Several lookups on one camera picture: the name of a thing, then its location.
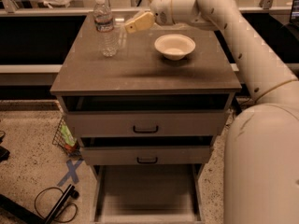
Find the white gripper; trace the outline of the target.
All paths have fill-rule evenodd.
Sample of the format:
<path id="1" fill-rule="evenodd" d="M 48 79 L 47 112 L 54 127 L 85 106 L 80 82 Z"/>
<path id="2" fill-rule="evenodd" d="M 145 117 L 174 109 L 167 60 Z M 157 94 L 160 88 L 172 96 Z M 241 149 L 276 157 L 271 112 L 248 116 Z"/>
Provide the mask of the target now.
<path id="1" fill-rule="evenodd" d="M 150 29 L 156 22 L 159 25 L 172 25 L 172 0 L 146 0 L 150 11 L 140 11 L 124 25 L 127 33 L 132 34 Z"/>

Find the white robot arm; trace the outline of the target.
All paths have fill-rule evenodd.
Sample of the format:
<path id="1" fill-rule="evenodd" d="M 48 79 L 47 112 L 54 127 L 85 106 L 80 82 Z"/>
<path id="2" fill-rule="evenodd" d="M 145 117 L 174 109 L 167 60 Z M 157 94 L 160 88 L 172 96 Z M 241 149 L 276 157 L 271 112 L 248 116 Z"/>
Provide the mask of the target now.
<path id="1" fill-rule="evenodd" d="M 150 0 L 125 29 L 177 23 L 221 32 L 254 102 L 227 133 L 224 224 L 299 224 L 299 79 L 235 0 Z"/>

